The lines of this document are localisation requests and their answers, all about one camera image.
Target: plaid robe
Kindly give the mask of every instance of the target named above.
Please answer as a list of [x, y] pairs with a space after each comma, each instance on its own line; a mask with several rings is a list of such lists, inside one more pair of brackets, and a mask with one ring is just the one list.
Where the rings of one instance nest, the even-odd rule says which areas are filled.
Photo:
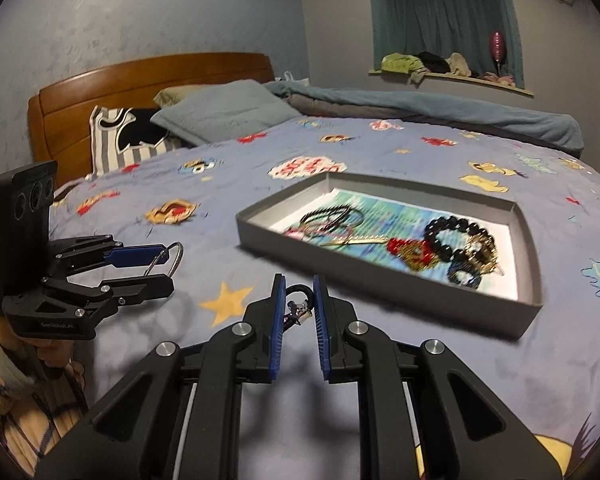
[[[26, 360], [26, 351], [16, 352]], [[0, 443], [33, 476], [49, 452], [86, 412], [84, 368], [71, 362], [55, 381], [26, 375], [0, 346]]]

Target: beige pillow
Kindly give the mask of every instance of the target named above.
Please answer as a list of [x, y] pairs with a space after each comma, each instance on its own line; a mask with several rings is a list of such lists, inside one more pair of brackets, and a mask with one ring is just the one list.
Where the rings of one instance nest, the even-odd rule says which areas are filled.
[[182, 101], [186, 96], [202, 90], [209, 85], [183, 85], [183, 86], [170, 86], [164, 88], [158, 92], [158, 95], [154, 97], [154, 103], [160, 108], [168, 108]]

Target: person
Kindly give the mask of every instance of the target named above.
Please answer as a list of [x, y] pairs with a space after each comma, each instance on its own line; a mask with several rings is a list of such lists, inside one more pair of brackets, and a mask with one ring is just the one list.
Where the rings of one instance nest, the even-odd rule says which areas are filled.
[[[84, 367], [72, 360], [73, 348], [73, 341], [21, 339], [0, 317], [0, 444], [30, 476], [87, 411]], [[34, 358], [63, 368], [63, 374], [56, 380], [40, 378]]]

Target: cartoon print bedding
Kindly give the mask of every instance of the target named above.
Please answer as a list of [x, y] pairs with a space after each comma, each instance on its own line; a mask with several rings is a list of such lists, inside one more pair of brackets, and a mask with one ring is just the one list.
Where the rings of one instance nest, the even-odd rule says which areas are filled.
[[[122, 309], [78, 346], [92, 370], [91, 402], [157, 343], [195, 344], [235, 322], [249, 302], [270, 294], [276, 272], [310, 285], [311, 276], [241, 250], [235, 214], [317, 171], [503, 193], [520, 205], [538, 247], [545, 304], [517, 342], [410, 316], [334, 285], [330, 291], [391, 338], [444, 341], [562, 471], [572, 470], [600, 436], [600, 175], [562, 152], [446, 126], [294, 120], [248, 139], [169, 152], [71, 190], [52, 208], [52, 237], [112, 234], [128, 245], [178, 240], [185, 247], [168, 300]], [[161, 211], [171, 220], [147, 216], [169, 204]], [[94, 285], [105, 274], [123, 275], [98, 269], [81, 282]], [[352, 384], [322, 380], [312, 322], [289, 331], [276, 383], [244, 388], [241, 477], [356, 478], [356, 396]]]

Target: tray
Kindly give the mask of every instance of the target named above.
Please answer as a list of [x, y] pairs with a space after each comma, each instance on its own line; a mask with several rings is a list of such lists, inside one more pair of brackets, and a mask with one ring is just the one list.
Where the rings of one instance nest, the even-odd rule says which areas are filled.
[[[323, 203], [334, 192], [354, 192], [474, 219], [496, 238], [504, 276], [483, 277], [474, 290], [439, 276], [412, 273], [406, 266], [371, 263], [282, 234], [285, 226]], [[524, 215], [515, 202], [421, 182], [353, 173], [321, 173], [290, 186], [236, 215], [240, 243], [332, 282], [435, 319], [479, 332], [518, 339], [542, 307], [538, 256]]]

